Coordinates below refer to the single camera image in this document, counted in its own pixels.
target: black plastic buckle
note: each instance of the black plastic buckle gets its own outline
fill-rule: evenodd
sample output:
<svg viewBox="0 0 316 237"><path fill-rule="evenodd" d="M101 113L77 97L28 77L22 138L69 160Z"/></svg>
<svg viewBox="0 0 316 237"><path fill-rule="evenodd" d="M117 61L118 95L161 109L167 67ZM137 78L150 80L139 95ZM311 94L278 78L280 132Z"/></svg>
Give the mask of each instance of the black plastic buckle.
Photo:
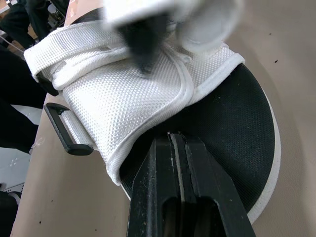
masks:
<svg viewBox="0 0 316 237"><path fill-rule="evenodd" d="M38 73L36 77L39 81L40 86L47 93L51 94L52 96L57 96L59 94L58 91L55 90L55 88L53 87L53 84L51 83L51 81L45 78L42 73Z"/></svg>
<svg viewBox="0 0 316 237"><path fill-rule="evenodd" d="M127 237L255 237L230 176L198 138L154 139L139 169Z"/></svg>
<svg viewBox="0 0 316 237"><path fill-rule="evenodd" d="M44 106L44 109L67 153L74 156L88 156L93 152L93 148L87 144L73 143L63 122L59 117L64 111L69 110L67 107L60 104L47 103Z"/></svg>

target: person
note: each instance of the person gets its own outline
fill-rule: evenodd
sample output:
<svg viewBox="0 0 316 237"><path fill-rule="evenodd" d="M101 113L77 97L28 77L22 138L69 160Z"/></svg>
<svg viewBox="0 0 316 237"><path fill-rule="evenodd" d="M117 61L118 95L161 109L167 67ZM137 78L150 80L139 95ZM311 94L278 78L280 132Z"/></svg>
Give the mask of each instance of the person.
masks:
<svg viewBox="0 0 316 237"><path fill-rule="evenodd" d="M48 10L45 0L17 0L0 21L0 29L24 48L29 48L35 44L34 39L28 34L29 24L41 41L49 34L47 20Z"/></svg>
<svg viewBox="0 0 316 237"><path fill-rule="evenodd" d="M41 109L46 92L32 78L26 62L1 45L0 73L0 147L29 153L38 126L11 105Z"/></svg>

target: beige table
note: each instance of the beige table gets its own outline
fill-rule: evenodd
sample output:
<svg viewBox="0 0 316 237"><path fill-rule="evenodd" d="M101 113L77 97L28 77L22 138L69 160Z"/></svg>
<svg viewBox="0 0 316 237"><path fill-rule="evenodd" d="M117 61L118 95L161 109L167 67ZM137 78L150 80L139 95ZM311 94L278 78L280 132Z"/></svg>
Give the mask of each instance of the beige table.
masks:
<svg viewBox="0 0 316 237"><path fill-rule="evenodd" d="M305 14L316 2L305 1L249 0L241 26L228 40L269 97L281 134L279 180L253 225L257 237L316 236L316 68L307 63L316 56L316 16ZM66 22L100 5L100 0L71 1ZM309 48L300 53L299 45ZM125 236L129 201L110 181L99 154L68 155L45 113L36 141L12 236Z"/></svg>

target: table surface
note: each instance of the table surface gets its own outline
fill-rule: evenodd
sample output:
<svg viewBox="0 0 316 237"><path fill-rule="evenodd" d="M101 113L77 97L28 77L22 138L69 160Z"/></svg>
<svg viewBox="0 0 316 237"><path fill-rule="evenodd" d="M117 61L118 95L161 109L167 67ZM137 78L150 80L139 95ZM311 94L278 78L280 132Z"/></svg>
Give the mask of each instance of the table surface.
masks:
<svg viewBox="0 0 316 237"><path fill-rule="evenodd" d="M316 139L311 133L301 133L301 130L298 132L297 120L293 119L288 108L294 108L299 99L296 97L291 100L287 95L289 90L292 94L297 94L304 83L310 85L315 81L312 75L316 72L305 73L305 77L300 77L299 84L295 84L297 80L292 80L291 75L295 75L297 70L306 69L307 64L300 58L300 54L294 53L295 57L288 54L294 52L296 47L287 50L282 48L285 42L303 45L302 37L298 40L296 35L298 31L305 29L293 27L294 22L289 21L293 18L290 13L299 7L306 11L310 8L294 0L290 0L291 4L287 4L288 0L280 1L288 7L288 11L284 11L283 7L277 8L276 5L275 15L271 12L271 6L264 1L255 0L247 4L245 19L228 40L232 49L246 58L248 68L267 94L281 135L282 160L276 189L253 227L257 237L314 237L316 162L312 158L315 158L316 151L314 150L312 156L303 152L301 137L305 139L304 148L308 144L315 147ZM313 0L307 1L314 6L316 4ZM71 0L66 23L70 24L90 10L100 7L101 2ZM313 29L314 20L311 21L309 17L311 16L308 14L306 17L299 16L300 22L310 26L306 28L306 35L310 35L310 29ZM275 59L279 59L278 67L274 63ZM295 64L290 64L291 61L282 64L282 60L285 62L286 59L291 59ZM316 86L306 87L304 91L300 91L301 96L308 95L309 88L315 89ZM61 97L49 95L46 102L65 103ZM310 106L304 120L310 118L315 121L316 115L311 111L311 104L308 100L304 103ZM304 114L302 106L300 108L297 113ZM315 123L313 124L306 131L313 129ZM41 116L36 142L38 145L32 153L11 236L125 236L129 201L123 190L111 182L100 155L97 152L88 157L67 154L45 112Z"/></svg>

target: white strap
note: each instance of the white strap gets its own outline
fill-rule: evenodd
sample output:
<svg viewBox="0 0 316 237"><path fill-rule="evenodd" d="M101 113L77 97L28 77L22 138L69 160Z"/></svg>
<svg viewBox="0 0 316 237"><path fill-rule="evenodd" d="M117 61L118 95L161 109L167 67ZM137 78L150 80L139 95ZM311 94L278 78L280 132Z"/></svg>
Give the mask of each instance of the white strap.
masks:
<svg viewBox="0 0 316 237"><path fill-rule="evenodd" d="M119 42L122 42L119 34L105 32L100 21L91 21L57 29L26 50L24 57L36 79L40 71L67 57Z"/></svg>
<svg viewBox="0 0 316 237"><path fill-rule="evenodd" d="M93 149L98 150L94 141L91 139L74 112L70 110L64 111L61 114L61 117L77 144L86 144Z"/></svg>

